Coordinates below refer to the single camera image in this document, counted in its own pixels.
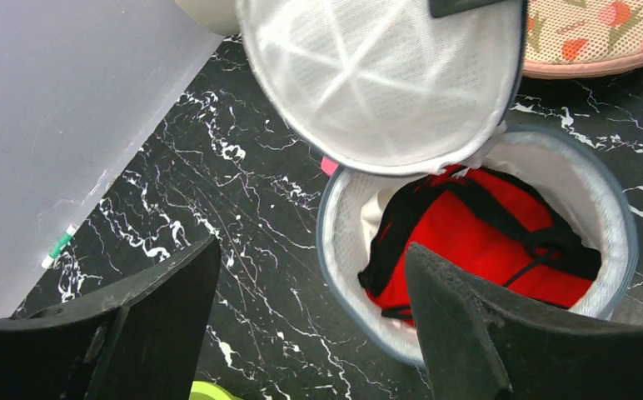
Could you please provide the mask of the red bra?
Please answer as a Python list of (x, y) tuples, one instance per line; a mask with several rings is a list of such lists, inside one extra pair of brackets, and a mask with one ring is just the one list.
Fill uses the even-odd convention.
[(362, 208), (373, 233), (358, 280), (384, 318), (412, 324), (406, 251), (420, 244), (459, 268), (524, 297), (567, 309), (601, 269), (601, 254), (531, 185), (486, 167), (379, 192)]

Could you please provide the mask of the white mesh laundry bag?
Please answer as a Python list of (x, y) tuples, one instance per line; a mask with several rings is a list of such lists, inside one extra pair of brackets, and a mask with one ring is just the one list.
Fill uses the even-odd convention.
[(385, 353), (421, 366), (416, 332), (361, 290), (377, 227), (371, 200), (453, 163), (517, 176), (602, 252), (571, 308), (608, 320), (638, 258), (634, 218), (608, 168), (573, 138), (508, 125), (521, 80), (524, 1), (479, 2), (433, 17), (427, 1), (238, 1), (250, 67), (285, 121), (339, 167), (322, 195), (317, 254), (354, 323)]

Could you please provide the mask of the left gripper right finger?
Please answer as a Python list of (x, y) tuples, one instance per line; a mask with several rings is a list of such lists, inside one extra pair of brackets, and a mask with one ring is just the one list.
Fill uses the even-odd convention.
[(419, 244), (405, 273), (435, 399), (643, 399), (643, 326), (522, 297)]

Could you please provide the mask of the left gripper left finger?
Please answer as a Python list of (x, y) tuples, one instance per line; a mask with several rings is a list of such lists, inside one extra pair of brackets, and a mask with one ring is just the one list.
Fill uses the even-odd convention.
[(0, 319), (0, 399), (186, 399), (221, 267), (210, 237), (29, 317)]

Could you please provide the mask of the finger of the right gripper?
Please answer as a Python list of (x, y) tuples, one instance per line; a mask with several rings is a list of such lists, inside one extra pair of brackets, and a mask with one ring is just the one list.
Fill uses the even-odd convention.
[(433, 18), (444, 18), (503, 1), (504, 0), (428, 0), (427, 3), (429, 12)]

